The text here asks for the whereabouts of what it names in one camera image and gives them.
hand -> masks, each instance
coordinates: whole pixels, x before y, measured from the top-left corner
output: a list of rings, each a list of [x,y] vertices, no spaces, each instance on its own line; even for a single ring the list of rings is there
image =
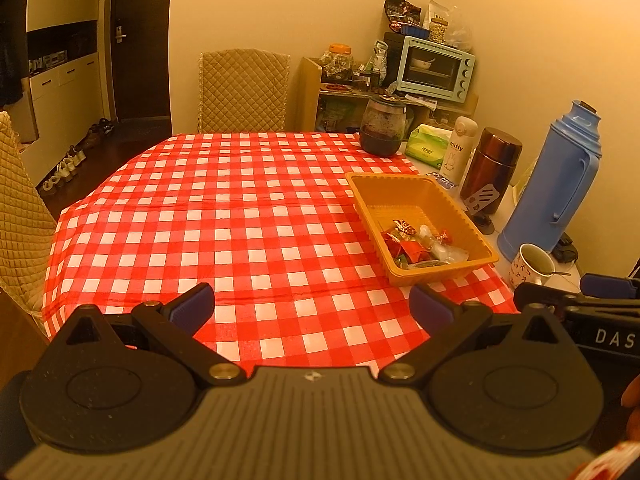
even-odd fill
[[[625,408],[635,408],[626,424],[626,436],[629,440],[640,440],[640,375],[626,388],[621,402]]]

orange plastic tray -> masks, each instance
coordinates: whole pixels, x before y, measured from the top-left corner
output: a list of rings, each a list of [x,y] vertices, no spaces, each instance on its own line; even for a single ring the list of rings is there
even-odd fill
[[[466,213],[429,176],[379,173],[347,173],[358,215],[393,286],[440,282],[462,278],[472,270],[498,261]],[[403,270],[396,266],[386,248],[382,231],[394,226],[393,220],[406,220],[415,229],[428,225],[434,234],[446,229],[452,242],[469,252],[469,260],[425,269]]]

floor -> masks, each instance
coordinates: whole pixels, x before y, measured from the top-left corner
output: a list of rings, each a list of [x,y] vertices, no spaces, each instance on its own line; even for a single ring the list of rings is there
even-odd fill
[[[128,160],[171,136],[169,120],[127,121],[117,124],[100,145],[87,150],[73,180],[44,197],[57,220],[61,211],[83,199]],[[33,368],[47,347],[47,338],[0,290],[0,388],[22,370]]]
[[[43,197],[44,203],[57,220],[63,209],[82,200],[127,161],[169,137],[169,119],[116,124],[109,137],[84,152],[86,160],[78,167],[78,174],[54,195]]]

glass jar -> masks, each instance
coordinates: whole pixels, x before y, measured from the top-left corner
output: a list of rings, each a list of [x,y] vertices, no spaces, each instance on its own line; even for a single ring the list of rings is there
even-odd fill
[[[360,125],[360,146],[377,156],[391,156],[404,137],[406,107],[397,99],[380,95],[369,99]]]
[[[322,82],[349,82],[353,69],[351,47],[341,43],[332,43],[329,45],[329,50],[322,54],[318,64],[322,67]]]
[[[449,22],[441,18],[433,18],[429,23],[429,41],[444,44],[444,33],[447,31]]]

light blue toaster oven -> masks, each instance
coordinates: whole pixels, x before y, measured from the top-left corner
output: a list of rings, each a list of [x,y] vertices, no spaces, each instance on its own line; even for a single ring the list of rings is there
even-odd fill
[[[404,38],[398,90],[464,102],[476,56],[433,41]]]

